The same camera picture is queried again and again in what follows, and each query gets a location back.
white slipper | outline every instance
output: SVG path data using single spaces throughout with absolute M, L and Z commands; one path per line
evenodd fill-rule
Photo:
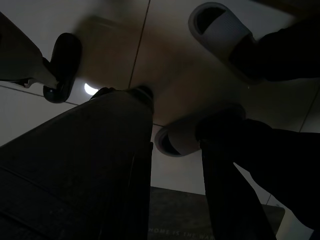
M 215 19 L 213 21 L 209 20 L 207 25 L 200 27 L 199 22 L 202 19 L 199 16 L 203 18 L 203 13 L 209 9 L 214 9 L 215 16 L 213 19 Z M 212 18 L 212 14 L 209 13 L 207 17 Z M 217 2 L 204 3 L 191 13 L 188 25 L 193 37 L 245 82 L 257 84 L 261 81 L 261 79 L 248 78 L 229 62 L 231 53 L 244 37 L 251 36 L 252 41 L 255 42 L 252 32 L 243 25 L 229 8 Z
M 155 136 L 155 146 L 170 157 L 183 157 L 200 150 L 196 139 L 198 123 L 225 110 L 232 111 L 242 119 L 246 118 L 246 111 L 239 104 L 216 104 L 163 127 Z

white floor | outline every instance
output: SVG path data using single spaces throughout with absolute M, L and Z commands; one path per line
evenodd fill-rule
M 91 95 L 85 84 L 95 89 L 151 87 L 154 123 L 160 125 L 154 125 L 152 139 L 161 126 L 220 101 L 240 103 L 250 118 L 274 128 L 320 133 L 319 80 L 257 86 L 240 81 L 189 33 L 188 17 L 204 2 L 207 0 L 0 1 L 1 12 L 48 60 L 63 32 L 75 33 L 83 43 L 81 68 L 67 103 L 47 102 L 39 84 L 24 89 L 0 82 L 0 146 L 88 101 Z M 218 2 L 228 6 L 256 38 L 294 20 L 287 13 L 250 0 Z M 247 171 L 239 169 L 261 203 L 282 206 L 254 183 Z M 201 153 L 173 158 L 154 148 L 151 185 L 204 194 Z M 277 238 L 307 240 L 311 232 L 287 209 Z

pant leg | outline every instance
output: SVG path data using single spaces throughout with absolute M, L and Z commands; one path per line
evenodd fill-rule
M 272 129 L 248 119 L 214 141 L 224 146 L 225 159 L 249 171 L 304 225 L 319 229 L 320 134 Z
M 200 147 L 214 238 L 276 240 L 255 190 L 228 159 L 228 147 L 208 140 Z
M 1 239 L 147 239 L 152 123 L 115 91 L 2 146 Z
M 268 81 L 320 77 L 320 14 L 259 40 L 255 67 Z
M 272 82 L 320 77 L 320 14 L 270 33 L 257 44 L 245 37 L 230 62 L 252 79 Z

leg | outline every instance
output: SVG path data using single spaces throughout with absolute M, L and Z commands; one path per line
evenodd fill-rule
M 153 121 L 135 94 L 104 94 L 0 148 L 3 239 L 147 239 Z
M 244 38 L 230 61 L 250 77 L 268 81 L 320 77 L 320 15 L 270 33 L 253 44 Z
M 205 194 L 216 240 L 276 240 L 260 201 L 226 146 L 201 141 Z
M 205 119 L 199 125 L 198 139 L 210 140 L 210 149 L 219 153 L 219 157 L 203 160 L 204 174 L 226 171 L 219 165 L 218 169 L 214 169 L 219 162 L 221 165 L 228 164 L 230 171 L 234 168 L 231 163 L 237 163 L 248 170 L 262 188 L 291 209 L 304 225 L 318 229 L 320 199 L 317 194 L 318 168 L 315 159 L 320 135 L 272 129 L 259 121 L 231 118 L 231 115 L 224 113 L 219 118 Z M 209 170 L 206 169 L 208 164 L 211 164 Z M 230 188 L 235 189 L 240 181 L 238 177 Z M 207 185 L 213 183 L 205 184 L 206 194 L 212 195 L 210 191 L 214 190 Z

floor tile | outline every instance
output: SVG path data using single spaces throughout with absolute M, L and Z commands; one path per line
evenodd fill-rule
M 68 102 L 82 104 L 93 89 L 126 89 L 131 78 L 149 0 L 23 0 L 1 1 L 1 12 L 16 24 L 51 59 L 61 33 L 76 34 L 83 57 Z M 43 94 L 35 83 L 29 89 L 0 82 L 1 86 Z
M 0 86 L 0 146 L 75 107 Z
M 304 226 L 281 202 L 271 195 L 268 204 L 270 206 L 281 207 L 285 209 L 285 214 L 277 232 L 277 240 L 309 240 L 313 230 Z
M 151 140 L 154 141 L 160 126 L 153 126 Z M 249 172 L 237 166 L 245 179 L 255 190 L 260 202 L 266 204 L 270 194 L 259 187 Z M 184 157 L 170 157 L 162 154 L 154 145 L 152 152 L 151 186 L 194 194 L 205 194 L 201 151 Z
M 154 122 L 165 126 L 219 102 L 242 104 L 249 118 L 273 128 L 299 131 L 319 81 L 263 82 L 249 86 L 191 35 L 188 18 L 207 0 L 152 0 L 131 86 L 149 86 L 155 95 Z M 292 16 L 248 0 L 218 0 L 258 39 L 289 26 Z

